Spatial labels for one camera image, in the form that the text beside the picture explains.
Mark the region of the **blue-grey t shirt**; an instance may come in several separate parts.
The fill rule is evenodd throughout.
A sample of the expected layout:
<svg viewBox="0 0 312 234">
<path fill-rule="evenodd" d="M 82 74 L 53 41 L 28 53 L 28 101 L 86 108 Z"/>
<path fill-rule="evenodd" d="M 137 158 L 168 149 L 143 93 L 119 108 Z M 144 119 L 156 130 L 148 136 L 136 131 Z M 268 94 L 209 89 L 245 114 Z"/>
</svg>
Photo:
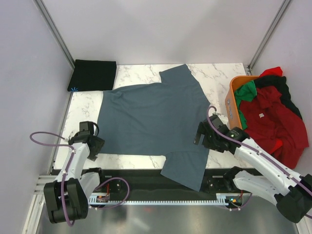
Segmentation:
<svg viewBox="0 0 312 234">
<path fill-rule="evenodd" d="M 187 65 L 160 77 L 103 93 L 97 120 L 105 141 L 101 153 L 165 156 L 161 174 L 199 191 L 209 150 L 194 140 L 210 103 Z"/>
</svg>

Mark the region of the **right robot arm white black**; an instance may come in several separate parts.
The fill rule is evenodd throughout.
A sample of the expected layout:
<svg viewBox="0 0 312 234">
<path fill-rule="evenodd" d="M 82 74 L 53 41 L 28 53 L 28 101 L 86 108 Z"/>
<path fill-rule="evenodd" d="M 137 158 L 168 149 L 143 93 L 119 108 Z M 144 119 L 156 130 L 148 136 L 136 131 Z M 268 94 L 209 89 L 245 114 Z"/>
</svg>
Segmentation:
<svg viewBox="0 0 312 234">
<path fill-rule="evenodd" d="M 237 189 L 259 196 L 276 206 L 289 221 L 299 223 L 312 209 L 312 176 L 287 168 L 264 151 L 245 131 L 229 129 L 217 115 L 198 125 L 194 144 L 203 138 L 202 145 L 218 152 L 228 151 L 251 164 L 262 177 L 234 167 L 223 179 L 229 192 Z"/>
</svg>

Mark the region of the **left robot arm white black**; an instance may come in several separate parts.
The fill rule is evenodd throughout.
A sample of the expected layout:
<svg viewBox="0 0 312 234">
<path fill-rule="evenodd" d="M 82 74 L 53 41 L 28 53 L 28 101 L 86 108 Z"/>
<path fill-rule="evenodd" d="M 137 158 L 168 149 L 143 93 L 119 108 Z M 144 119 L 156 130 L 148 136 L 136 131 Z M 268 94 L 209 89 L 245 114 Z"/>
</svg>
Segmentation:
<svg viewBox="0 0 312 234">
<path fill-rule="evenodd" d="M 98 134 L 96 123 L 80 122 L 79 132 L 68 141 L 70 150 L 60 173 L 45 184 L 43 193 L 51 223 L 67 222 L 73 226 L 76 220 L 85 219 L 92 192 L 105 190 L 107 180 L 99 175 L 99 168 L 82 172 L 85 161 L 95 161 L 104 146 L 105 141 Z"/>
</svg>

